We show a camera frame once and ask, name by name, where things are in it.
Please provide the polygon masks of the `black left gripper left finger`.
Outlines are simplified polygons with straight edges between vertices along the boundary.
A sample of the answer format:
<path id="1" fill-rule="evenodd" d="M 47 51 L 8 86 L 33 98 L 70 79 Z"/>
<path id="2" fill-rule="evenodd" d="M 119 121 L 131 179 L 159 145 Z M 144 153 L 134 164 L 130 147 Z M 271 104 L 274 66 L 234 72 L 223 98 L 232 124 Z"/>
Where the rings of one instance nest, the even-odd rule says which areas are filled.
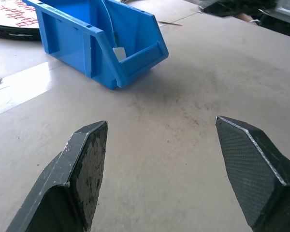
<path id="1" fill-rule="evenodd" d="M 9 232 L 89 232 L 102 185 L 107 121 L 82 127 L 43 169 Z"/>

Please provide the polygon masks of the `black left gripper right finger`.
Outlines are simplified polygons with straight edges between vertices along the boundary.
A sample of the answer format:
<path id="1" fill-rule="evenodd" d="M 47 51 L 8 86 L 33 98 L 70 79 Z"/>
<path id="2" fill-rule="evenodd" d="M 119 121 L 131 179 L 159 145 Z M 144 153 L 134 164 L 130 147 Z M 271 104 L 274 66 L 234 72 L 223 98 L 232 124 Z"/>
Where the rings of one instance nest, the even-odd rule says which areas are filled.
<path id="1" fill-rule="evenodd" d="M 290 160 L 260 129 L 217 116 L 228 179 L 254 232 L 290 232 Z"/>

